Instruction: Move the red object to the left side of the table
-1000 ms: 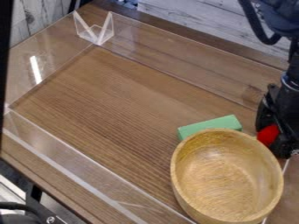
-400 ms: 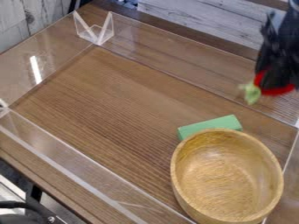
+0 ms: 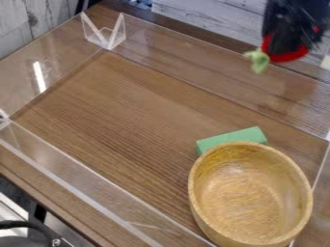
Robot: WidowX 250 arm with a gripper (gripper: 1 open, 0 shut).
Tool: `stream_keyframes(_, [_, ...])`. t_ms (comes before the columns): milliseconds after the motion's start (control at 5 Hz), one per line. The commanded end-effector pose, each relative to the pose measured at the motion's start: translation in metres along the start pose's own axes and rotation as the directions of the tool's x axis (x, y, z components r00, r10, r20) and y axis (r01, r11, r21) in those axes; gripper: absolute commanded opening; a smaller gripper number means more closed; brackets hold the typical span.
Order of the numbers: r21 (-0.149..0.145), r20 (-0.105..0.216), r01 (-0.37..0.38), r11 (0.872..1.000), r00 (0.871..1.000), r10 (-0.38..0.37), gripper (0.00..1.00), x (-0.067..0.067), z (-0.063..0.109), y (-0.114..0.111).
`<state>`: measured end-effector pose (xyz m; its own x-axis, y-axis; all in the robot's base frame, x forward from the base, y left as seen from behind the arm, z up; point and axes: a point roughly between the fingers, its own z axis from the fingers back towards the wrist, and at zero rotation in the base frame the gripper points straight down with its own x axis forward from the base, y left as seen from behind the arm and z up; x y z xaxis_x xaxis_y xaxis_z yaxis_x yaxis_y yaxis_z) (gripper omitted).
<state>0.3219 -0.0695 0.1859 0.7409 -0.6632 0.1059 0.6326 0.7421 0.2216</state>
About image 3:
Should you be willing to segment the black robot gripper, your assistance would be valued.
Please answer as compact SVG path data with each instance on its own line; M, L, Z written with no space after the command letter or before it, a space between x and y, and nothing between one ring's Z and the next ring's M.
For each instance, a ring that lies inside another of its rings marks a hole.
M265 48L291 53L303 45L314 49L322 41L325 25L330 25L330 0L267 0L262 37Z

